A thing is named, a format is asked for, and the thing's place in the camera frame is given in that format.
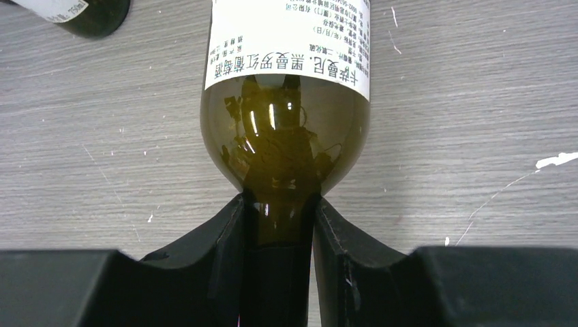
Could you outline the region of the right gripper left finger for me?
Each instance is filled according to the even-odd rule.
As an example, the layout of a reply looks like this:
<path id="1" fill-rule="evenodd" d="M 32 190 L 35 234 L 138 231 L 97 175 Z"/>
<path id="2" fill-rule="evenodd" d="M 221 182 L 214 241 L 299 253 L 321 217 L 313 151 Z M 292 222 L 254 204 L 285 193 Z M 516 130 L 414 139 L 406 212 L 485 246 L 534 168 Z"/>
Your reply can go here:
<path id="1" fill-rule="evenodd" d="M 135 260 L 116 249 L 1 252 L 2 326 L 236 326 L 243 200 Z"/>

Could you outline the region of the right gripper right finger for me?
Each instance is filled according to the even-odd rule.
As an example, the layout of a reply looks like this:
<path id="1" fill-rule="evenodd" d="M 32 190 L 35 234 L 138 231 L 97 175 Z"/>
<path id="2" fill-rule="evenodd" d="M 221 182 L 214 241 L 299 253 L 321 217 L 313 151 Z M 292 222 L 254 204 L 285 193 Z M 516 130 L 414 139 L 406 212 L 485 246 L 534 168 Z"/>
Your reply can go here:
<path id="1" fill-rule="evenodd" d="M 424 246 L 403 254 L 316 208 L 323 326 L 576 326 L 577 250 Z"/>

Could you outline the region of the green bottle black cap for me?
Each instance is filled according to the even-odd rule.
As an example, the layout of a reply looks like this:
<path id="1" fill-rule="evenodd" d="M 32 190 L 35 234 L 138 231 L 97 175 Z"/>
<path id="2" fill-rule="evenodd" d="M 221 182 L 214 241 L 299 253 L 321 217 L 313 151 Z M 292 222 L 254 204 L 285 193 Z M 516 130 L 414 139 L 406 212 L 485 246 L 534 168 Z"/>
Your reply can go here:
<path id="1" fill-rule="evenodd" d="M 214 1 L 202 137 L 243 198 L 241 326 L 306 326 L 316 206 L 370 116 L 369 1 Z"/>

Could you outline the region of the green bottle silver cap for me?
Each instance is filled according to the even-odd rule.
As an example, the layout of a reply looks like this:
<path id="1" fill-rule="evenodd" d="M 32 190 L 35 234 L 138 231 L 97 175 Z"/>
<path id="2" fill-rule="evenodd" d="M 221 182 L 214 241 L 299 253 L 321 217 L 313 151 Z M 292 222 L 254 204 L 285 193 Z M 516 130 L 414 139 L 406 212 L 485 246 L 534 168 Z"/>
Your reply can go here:
<path id="1" fill-rule="evenodd" d="M 130 0 L 2 1 L 28 10 L 73 35 L 98 40 L 114 33 L 125 21 Z"/>

